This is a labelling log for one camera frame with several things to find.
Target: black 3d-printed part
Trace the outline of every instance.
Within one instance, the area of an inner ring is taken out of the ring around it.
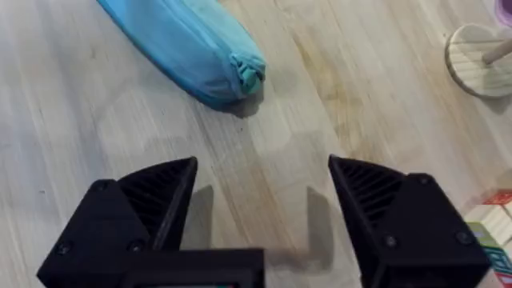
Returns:
[[[196,158],[93,183],[38,271],[47,288],[263,288],[260,249],[180,251]]]
[[[476,287],[490,264],[436,181],[331,156],[365,288]],[[470,241],[460,242],[460,235]]]
[[[179,250],[197,169],[197,159],[182,159],[119,179],[122,192],[150,235],[152,250]]]

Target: wooden dowel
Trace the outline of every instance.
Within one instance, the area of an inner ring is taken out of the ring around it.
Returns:
[[[482,60],[485,64],[490,65],[510,53],[512,53],[512,39],[505,41],[492,51],[485,53],[482,56]]]

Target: red block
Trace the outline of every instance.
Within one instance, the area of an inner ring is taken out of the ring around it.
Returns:
[[[499,190],[493,197],[484,202],[485,205],[505,205],[512,201],[512,190]]]

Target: wood grain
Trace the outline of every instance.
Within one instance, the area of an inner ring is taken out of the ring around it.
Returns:
[[[510,176],[509,100],[472,98],[443,59],[460,25],[496,25],[491,0],[221,2],[268,61],[242,118],[182,92],[95,1],[0,0],[2,286],[41,286],[93,180],[175,158],[200,162],[184,247],[265,247],[280,288],[360,286],[331,153],[431,173],[461,212]]]

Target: teal fabric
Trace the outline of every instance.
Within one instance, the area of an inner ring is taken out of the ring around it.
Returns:
[[[133,43],[181,88],[222,107],[256,93],[265,60],[216,0],[98,0]]]

